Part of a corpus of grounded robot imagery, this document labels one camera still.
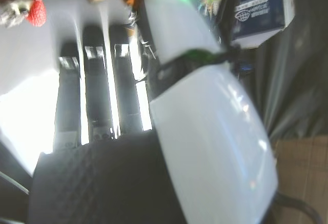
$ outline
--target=wire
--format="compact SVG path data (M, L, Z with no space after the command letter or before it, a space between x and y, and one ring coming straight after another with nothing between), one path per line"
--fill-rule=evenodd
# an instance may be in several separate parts
M8 175L0 171L0 178L4 179L8 183L12 184L14 187L18 188L20 191L24 192L26 195L29 195L29 190L19 184L16 180L12 179Z
M313 223L323 224L319 213L302 200L288 197L280 192L277 192L274 198L274 202L283 207L300 210L301 212L305 213L313 221Z

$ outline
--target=strawberry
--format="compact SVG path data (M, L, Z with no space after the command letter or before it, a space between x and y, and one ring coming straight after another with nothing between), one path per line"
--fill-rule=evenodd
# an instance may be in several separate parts
M35 27L41 27L46 22L46 7L41 0L36 0L33 2L29 15L26 19Z

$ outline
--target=brown cardboard box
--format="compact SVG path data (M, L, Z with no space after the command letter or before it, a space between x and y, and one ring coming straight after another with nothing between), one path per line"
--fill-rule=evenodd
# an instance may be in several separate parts
M328 136L280 140L275 145L279 190L306 201L328 223ZM299 211L273 208L278 224L310 224Z

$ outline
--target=globe logo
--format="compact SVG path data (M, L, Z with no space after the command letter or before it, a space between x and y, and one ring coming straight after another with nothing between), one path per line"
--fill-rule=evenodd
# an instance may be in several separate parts
M250 17L250 12L248 10L242 10L239 11L235 17L238 19L240 22L245 22L249 17Z

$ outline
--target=blue and white box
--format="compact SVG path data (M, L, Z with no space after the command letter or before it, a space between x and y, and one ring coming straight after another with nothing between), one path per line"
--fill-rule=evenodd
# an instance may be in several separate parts
M294 16L294 0L241 0L235 7L233 42L242 48L258 47L286 28Z

